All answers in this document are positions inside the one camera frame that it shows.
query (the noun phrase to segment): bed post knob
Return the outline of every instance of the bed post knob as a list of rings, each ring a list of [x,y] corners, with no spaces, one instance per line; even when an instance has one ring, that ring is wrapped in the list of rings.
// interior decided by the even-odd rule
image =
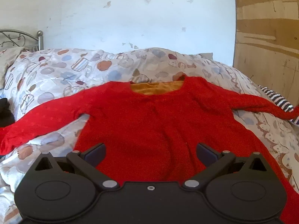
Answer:
[[[37,35],[38,37],[39,37],[39,36],[43,36],[43,34],[44,34],[44,32],[41,31],[41,30],[37,31],[37,33],[36,33],[36,35]]]

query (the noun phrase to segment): pillow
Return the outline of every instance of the pillow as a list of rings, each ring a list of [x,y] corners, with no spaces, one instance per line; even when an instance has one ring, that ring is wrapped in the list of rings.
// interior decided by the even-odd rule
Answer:
[[[213,60],[213,53],[199,53],[199,55],[204,59]]]
[[[9,68],[17,59],[19,54],[24,50],[25,47],[14,47],[5,49],[0,52],[0,88],[4,87],[5,73],[7,68]]]

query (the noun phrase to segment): metal screw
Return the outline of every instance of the metal screw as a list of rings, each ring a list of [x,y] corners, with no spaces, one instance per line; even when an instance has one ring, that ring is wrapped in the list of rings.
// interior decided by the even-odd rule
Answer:
[[[191,179],[191,180],[187,180],[187,181],[185,182],[185,185],[186,185],[187,187],[195,188],[195,187],[197,187],[197,186],[199,185],[199,182],[196,181],[196,180]]]
[[[154,186],[148,186],[147,189],[148,190],[155,190],[155,187]]]
[[[117,185],[117,182],[114,180],[106,180],[103,182],[103,186],[106,188],[114,188]]]

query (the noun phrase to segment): white wall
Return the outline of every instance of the white wall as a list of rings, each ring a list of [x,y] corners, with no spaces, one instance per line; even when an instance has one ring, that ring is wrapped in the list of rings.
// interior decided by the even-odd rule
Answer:
[[[215,60],[233,63],[235,0],[12,0],[9,6],[18,12],[9,12],[0,25],[43,30],[46,48],[119,53],[163,47],[185,54],[213,52]]]

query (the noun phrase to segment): sweater sleeve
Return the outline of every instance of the sweater sleeve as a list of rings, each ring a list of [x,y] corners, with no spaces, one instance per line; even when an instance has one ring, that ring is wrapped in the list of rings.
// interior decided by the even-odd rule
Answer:
[[[107,87],[109,83],[43,103],[14,124],[0,128],[0,155],[6,155],[29,140],[64,127],[81,114],[89,114],[96,103],[96,96],[103,95]]]
[[[262,97],[239,94],[209,83],[203,78],[201,80],[205,87],[212,90],[219,98],[223,98],[223,102],[227,102],[229,107],[233,110],[240,109],[251,112],[266,112],[285,120],[291,120],[299,116],[299,106],[296,106],[292,112],[285,112],[280,107]]]

